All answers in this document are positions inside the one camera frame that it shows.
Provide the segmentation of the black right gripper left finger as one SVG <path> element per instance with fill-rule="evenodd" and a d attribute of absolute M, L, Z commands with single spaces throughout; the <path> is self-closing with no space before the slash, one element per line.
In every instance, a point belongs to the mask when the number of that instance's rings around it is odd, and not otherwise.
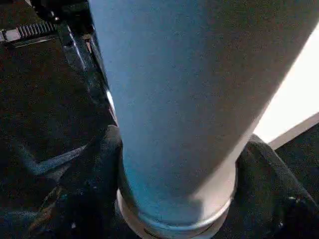
<path fill-rule="evenodd" d="M 27 237 L 108 239 L 122 149 L 117 126 L 99 131 L 44 199 Z"/>

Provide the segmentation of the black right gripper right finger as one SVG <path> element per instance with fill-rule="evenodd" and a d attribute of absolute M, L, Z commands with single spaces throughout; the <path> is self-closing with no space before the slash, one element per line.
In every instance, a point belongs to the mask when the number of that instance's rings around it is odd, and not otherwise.
<path fill-rule="evenodd" d="M 276 152 L 252 135 L 220 239 L 317 239 L 319 206 Z"/>

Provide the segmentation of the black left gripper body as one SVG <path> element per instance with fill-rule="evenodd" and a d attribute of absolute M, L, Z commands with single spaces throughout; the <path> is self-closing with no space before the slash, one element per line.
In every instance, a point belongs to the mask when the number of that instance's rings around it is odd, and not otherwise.
<path fill-rule="evenodd" d="M 18 48 L 59 39 L 69 66 L 83 78 L 95 105 L 117 124 L 97 35 L 87 0 L 29 0 L 41 22 L 2 29 L 0 42 Z"/>

